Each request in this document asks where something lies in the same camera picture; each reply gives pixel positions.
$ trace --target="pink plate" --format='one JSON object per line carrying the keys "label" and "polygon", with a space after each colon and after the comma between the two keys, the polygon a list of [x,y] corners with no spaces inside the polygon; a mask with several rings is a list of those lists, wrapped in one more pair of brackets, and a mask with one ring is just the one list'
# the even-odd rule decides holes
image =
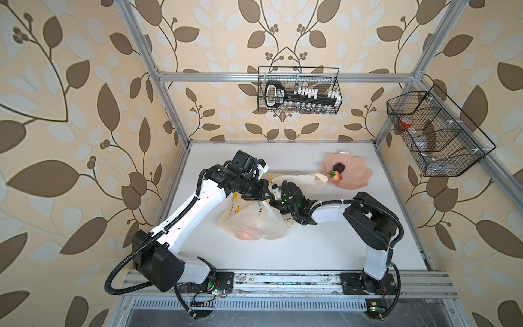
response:
{"label": "pink plate", "polygon": [[[343,179],[335,182],[331,179],[330,174],[332,167],[338,162],[345,165],[345,170],[341,173]],[[322,172],[328,176],[328,180],[332,184],[344,189],[366,187],[372,176],[372,170],[367,168],[365,158],[352,156],[348,151],[341,151],[338,154],[329,153],[322,164]]]}

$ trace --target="white tabletop surface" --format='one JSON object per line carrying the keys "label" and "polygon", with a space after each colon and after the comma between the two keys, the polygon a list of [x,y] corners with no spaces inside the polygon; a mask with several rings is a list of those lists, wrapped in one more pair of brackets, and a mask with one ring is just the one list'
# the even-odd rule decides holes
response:
{"label": "white tabletop surface", "polygon": [[[330,182],[313,199],[351,199],[365,191],[394,212],[405,235],[396,245],[392,262],[400,270],[426,270],[421,253],[397,203],[393,190],[371,143],[195,143],[189,153],[178,190],[169,210],[171,214],[196,189],[202,169],[231,160],[242,150],[264,159],[270,173],[305,175],[321,172],[329,152],[349,151],[363,156],[373,171],[369,185],[345,190]],[[222,230],[218,217],[228,208],[218,205],[194,229],[180,255],[201,256],[218,269],[359,270],[365,262],[366,245],[349,223],[330,222],[301,226],[294,224],[282,239],[238,240]]]}

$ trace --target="black wire mesh basket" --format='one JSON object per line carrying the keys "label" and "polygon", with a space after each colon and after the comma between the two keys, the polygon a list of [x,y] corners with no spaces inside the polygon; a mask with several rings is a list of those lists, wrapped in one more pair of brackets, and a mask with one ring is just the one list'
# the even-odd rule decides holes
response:
{"label": "black wire mesh basket", "polygon": [[[442,104],[449,100],[459,118]],[[496,145],[476,123],[436,84],[387,101],[394,133],[401,135],[423,176],[460,176]],[[481,145],[479,138],[488,146]]]}
{"label": "black wire mesh basket", "polygon": [[258,111],[335,115],[343,101],[338,73],[332,67],[260,66]]}

